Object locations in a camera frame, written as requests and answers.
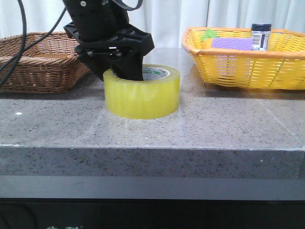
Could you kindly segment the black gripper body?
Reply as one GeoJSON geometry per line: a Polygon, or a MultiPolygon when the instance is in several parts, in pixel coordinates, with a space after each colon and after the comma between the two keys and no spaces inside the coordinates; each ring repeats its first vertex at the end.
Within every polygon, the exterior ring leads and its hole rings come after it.
{"type": "Polygon", "coordinates": [[[142,3],[139,0],[131,7],[122,0],[64,0],[72,20],[64,30],[85,49],[116,47],[145,56],[154,49],[152,35],[131,25],[128,17],[128,11],[139,9],[142,3]]]}

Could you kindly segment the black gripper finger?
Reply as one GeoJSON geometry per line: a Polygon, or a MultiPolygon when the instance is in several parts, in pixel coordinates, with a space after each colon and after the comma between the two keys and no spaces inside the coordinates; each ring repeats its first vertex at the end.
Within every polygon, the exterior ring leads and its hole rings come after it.
{"type": "Polygon", "coordinates": [[[101,81],[104,81],[103,74],[109,70],[110,63],[108,58],[104,55],[89,56],[86,52],[79,53],[78,59],[85,64],[85,66],[93,72],[101,81]]]}
{"type": "Polygon", "coordinates": [[[112,72],[119,78],[143,81],[143,56],[135,49],[123,49],[108,58],[112,72]]]}

